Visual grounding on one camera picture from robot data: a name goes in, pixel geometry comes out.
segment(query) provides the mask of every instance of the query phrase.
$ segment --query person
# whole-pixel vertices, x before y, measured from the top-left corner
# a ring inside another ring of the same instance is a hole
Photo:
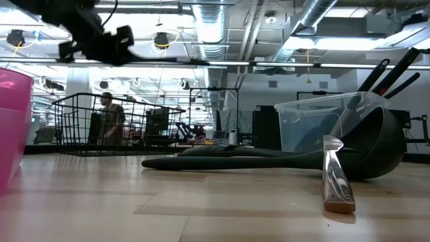
[[[99,145],[120,145],[122,142],[122,129],[125,115],[121,105],[112,103],[112,94],[104,92],[100,103],[104,106],[101,114],[103,125],[101,126]]]

